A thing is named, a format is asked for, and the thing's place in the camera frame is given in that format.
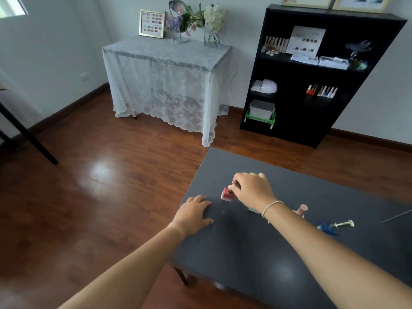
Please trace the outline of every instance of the black shelf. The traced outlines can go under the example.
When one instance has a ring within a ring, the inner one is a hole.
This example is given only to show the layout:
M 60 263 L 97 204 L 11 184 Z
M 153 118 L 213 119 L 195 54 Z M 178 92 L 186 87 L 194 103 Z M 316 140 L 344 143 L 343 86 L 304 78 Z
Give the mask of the black shelf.
M 405 23 L 406 20 L 392 14 L 270 5 L 266 9 L 249 88 L 255 80 L 269 79 L 277 83 L 278 91 L 268 95 L 249 90 L 240 128 L 316 148 Z M 369 67 L 341 70 L 292 61 L 290 54 L 270 56 L 261 52 L 266 36 L 290 38 L 295 26 L 326 29 L 317 56 L 349 58 L 347 43 L 371 41 L 373 49 L 358 55 Z M 314 84 L 338 87 L 338 92 L 333 99 L 307 95 L 307 88 Z M 273 129 L 257 121 L 244 122 L 254 99 L 276 105 Z

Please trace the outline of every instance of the floor plank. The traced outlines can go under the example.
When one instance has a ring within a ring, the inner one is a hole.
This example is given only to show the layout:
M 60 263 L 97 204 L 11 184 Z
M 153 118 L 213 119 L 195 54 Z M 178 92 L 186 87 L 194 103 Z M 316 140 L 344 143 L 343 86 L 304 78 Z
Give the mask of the floor plank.
M 412 155 L 327 136 L 317 150 L 218 118 L 213 147 L 412 203 Z M 165 227 L 208 149 L 151 116 L 116 119 L 105 93 L 0 159 L 1 308 L 56 308 Z M 170 266 L 144 308 L 254 308 Z

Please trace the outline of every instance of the table covered with lace tablecloth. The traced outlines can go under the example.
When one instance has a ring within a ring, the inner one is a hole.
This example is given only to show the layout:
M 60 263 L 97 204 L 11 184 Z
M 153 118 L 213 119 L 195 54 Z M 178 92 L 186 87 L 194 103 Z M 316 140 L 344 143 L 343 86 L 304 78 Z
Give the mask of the table covered with lace tablecloth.
M 208 147 L 216 118 L 228 112 L 231 46 L 135 36 L 105 46 L 116 117 L 145 113 L 191 132 Z

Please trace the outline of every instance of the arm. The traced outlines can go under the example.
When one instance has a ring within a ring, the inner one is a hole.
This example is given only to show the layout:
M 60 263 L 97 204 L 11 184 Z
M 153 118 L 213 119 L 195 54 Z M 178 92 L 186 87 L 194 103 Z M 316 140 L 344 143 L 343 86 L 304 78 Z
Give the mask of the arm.
M 213 223 L 203 219 L 209 201 L 190 197 L 173 221 L 129 256 L 119 261 L 60 309 L 140 308 L 157 276 L 186 236 Z
M 259 213 L 278 200 L 262 173 L 237 173 L 234 180 L 241 189 L 234 185 L 229 189 Z M 265 218 L 296 250 L 339 309 L 412 308 L 410 287 L 331 239 L 282 203 L 271 206 Z

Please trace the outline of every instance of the gray tabletop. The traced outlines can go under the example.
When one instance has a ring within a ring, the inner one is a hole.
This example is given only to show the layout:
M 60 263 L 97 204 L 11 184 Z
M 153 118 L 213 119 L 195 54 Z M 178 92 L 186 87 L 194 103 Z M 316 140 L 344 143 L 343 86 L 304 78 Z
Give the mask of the gray tabletop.
M 172 39 L 134 36 L 105 46 L 103 52 L 211 71 L 216 69 L 231 49 L 232 47 L 227 45 L 209 48 L 204 46 L 203 42 L 193 40 L 187 43 L 176 43 Z
M 337 241 L 412 286 L 410 217 L 384 219 L 410 205 L 370 195 L 294 171 L 211 148 L 184 201 L 204 194 L 212 201 L 205 218 L 214 224 L 187 238 L 172 261 L 276 308 L 335 308 L 287 241 L 237 199 L 220 200 L 236 172 L 263 172 L 276 196 L 291 209 L 306 204 L 307 221 L 340 223 Z

